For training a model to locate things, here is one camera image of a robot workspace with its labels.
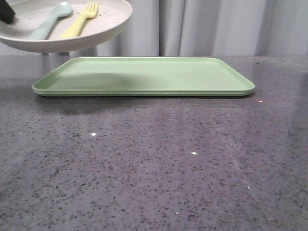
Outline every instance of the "light blue spoon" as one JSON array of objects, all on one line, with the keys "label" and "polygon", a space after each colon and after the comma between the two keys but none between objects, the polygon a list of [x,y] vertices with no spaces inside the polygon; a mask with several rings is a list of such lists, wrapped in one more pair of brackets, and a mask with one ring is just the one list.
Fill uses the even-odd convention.
[{"label": "light blue spoon", "polygon": [[28,37],[29,40],[45,40],[58,18],[69,16],[73,12],[68,2],[61,2],[54,7],[49,17]]}]

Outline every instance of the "curtain fold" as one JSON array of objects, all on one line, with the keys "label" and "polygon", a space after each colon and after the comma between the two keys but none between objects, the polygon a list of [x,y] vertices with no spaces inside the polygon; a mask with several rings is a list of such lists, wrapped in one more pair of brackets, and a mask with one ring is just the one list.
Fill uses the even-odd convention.
[{"label": "curtain fold", "polygon": [[[69,54],[308,55],[308,0],[127,1],[133,7],[133,15],[120,35]],[[4,44],[0,44],[0,54],[41,55]]]}]

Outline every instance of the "speckled countertop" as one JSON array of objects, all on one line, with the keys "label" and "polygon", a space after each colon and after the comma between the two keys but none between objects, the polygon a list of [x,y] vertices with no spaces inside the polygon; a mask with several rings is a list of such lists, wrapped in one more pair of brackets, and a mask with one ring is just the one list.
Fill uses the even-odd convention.
[{"label": "speckled countertop", "polygon": [[0,231],[306,231],[308,57],[219,57],[240,98],[44,98],[0,56]]}]

